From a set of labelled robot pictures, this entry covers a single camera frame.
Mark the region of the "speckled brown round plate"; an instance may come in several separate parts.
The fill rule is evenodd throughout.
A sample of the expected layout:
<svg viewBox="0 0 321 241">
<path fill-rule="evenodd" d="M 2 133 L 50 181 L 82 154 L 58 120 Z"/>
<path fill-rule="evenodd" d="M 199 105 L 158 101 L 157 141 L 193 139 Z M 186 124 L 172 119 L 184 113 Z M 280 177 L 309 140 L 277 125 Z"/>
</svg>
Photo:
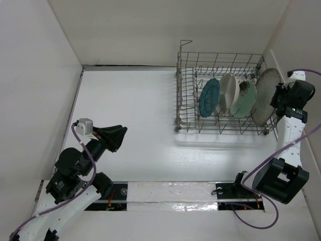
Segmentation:
<svg viewBox="0 0 321 241">
<path fill-rule="evenodd" d="M 273 114 L 274 108 L 270 103 L 280 82 L 281 76 L 275 68 L 268 68 L 259 76 L 255 84 L 256 102 L 251 110 L 252 120 L 257 126 L 265 125 Z"/>
</svg>

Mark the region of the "light green flower plate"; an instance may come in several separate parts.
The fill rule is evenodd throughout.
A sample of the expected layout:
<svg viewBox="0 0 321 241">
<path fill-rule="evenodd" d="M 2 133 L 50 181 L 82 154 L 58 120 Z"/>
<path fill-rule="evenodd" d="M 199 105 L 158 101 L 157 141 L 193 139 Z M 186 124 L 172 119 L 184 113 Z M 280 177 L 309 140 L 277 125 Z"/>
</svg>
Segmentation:
<svg viewBox="0 0 321 241">
<path fill-rule="evenodd" d="M 257 96 L 256 86 L 251 81 L 243 81 L 239 84 L 240 92 L 236 104 L 230 109 L 232 117 L 243 118 L 250 114 Z"/>
</svg>

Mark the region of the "cream lobed plate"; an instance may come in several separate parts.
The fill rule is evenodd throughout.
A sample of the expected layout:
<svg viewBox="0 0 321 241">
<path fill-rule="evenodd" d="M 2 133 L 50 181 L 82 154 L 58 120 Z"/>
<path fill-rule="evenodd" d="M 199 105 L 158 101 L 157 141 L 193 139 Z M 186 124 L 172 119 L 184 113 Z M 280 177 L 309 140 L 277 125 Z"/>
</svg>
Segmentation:
<svg viewBox="0 0 321 241">
<path fill-rule="evenodd" d="M 239 83 L 231 73 L 224 74 L 219 81 L 220 97 L 216 107 L 218 115 L 226 115 L 239 98 Z"/>
</svg>

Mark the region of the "teal scalloped plate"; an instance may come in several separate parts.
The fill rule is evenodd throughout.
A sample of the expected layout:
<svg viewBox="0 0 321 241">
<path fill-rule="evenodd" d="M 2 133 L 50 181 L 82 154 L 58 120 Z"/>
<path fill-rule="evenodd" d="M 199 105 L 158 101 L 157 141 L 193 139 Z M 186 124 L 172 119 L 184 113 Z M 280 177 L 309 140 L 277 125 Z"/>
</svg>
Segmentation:
<svg viewBox="0 0 321 241">
<path fill-rule="evenodd" d="M 203 118 L 210 117 L 216 110 L 220 100 L 220 83 L 216 78 L 212 78 L 205 84 L 200 98 L 199 111 Z"/>
</svg>

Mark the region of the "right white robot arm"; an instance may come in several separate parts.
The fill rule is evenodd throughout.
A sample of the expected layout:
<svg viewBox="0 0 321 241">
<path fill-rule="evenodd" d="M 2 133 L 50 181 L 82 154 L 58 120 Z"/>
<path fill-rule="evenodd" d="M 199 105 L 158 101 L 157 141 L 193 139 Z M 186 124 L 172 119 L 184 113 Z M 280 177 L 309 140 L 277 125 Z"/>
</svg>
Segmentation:
<svg viewBox="0 0 321 241">
<path fill-rule="evenodd" d="M 309 172 L 302 168 L 300 142 L 306 137 L 307 112 L 303 108 L 314 94 L 315 86 L 304 80 L 277 85 L 270 103 L 278 119 L 276 152 L 250 172 L 255 176 L 251 188 L 244 180 L 232 184 L 235 196 L 244 197 L 251 190 L 288 204 L 307 183 Z"/>
</svg>

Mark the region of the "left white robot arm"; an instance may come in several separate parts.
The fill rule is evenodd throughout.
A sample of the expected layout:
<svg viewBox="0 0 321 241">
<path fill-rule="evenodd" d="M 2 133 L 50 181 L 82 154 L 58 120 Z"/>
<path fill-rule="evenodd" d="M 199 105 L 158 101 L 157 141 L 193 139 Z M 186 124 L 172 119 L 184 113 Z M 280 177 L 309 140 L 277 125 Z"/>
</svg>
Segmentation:
<svg viewBox="0 0 321 241">
<path fill-rule="evenodd" d="M 59 240 L 90 204 L 113 196 L 112 180 L 97 171 L 96 163 L 105 151 L 118 151 L 127 127 L 97 128 L 91 119 L 81 118 L 71 125 L 71 131 L 83 150 L 66 148 L 61 152 L 36 211 L 10 240 Z"/>
</svg>

